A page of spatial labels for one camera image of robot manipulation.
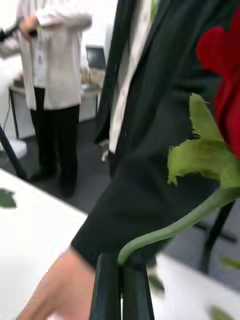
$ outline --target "black suit jacket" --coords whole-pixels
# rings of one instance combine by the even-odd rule
[[[136,0],[119,0],[109,63],[97,116],[97,141],[109,135],[119,66]],[[169,147],[192,139],[189,97],[201,95],[213,111],[220,79],[196,60],[198,39],[214,25],[228,27],[240,0],[161,0],[132,79],[116,149],[117,169],[72,242],[92,265],[102,252],[169,226],[204,201],[216,184],[202,176],[169,185]]]

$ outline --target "white coat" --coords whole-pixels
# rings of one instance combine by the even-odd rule
[[[19,0],[17,17],[37,16],[46,41],[46,86],[44,108],[54,110],[81,103],[82,31],[92,24],[89,0],[47,0],[43,9],[34,9],[34,0]],[[21,54],[26,103],[36,109],[31,44],[18,32],[0,45],[0,56]]]

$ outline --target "flower stem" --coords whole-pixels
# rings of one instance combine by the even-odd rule
[[[232,187],[219,189],[201,203],[197,208],[189,214],[178,220],[177,222],[167,226],[161,230],[154,231],[143,236],[140,236],[124,246],[118,256],[118,263],[123,265],[128,257],[137,249],[153,244],[158,241],[166,240],[175,237],[183,230],[195,225],[204,217],[211,214],[213,211],[224,207],[240,197],[240,187]]]

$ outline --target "white table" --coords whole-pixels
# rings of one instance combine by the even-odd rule
[[[3,170],[0,188],[14,191],[17,202],[0,209],[0,320],[11,320],[87,216]],[[240,319],[238,293],[164,255],[157,262],[165,296],[152,292],[156,320],[210,320],[210,305]]]
[[[11,111],[15,134],[17,139],[24,139],[35,135],[30,110],[26,104],[26,93],[24,88],[16,87],[13,84],[8,88],[11,104]],[[95,118],[98,112],[98,105],[102,89],[97,85],[85,85],[81,87],[81,106],[79,122]]]

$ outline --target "black shoe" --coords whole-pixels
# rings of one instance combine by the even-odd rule
[[[40,170],[31,176],[30,182],[37,183],[37,182],[47,181],[53,178],[55,175],[56,175],[56,171]]]
[[[74,184],[61,185],[61,191],[65,198],[69,199],[74,196],[76,186]]]

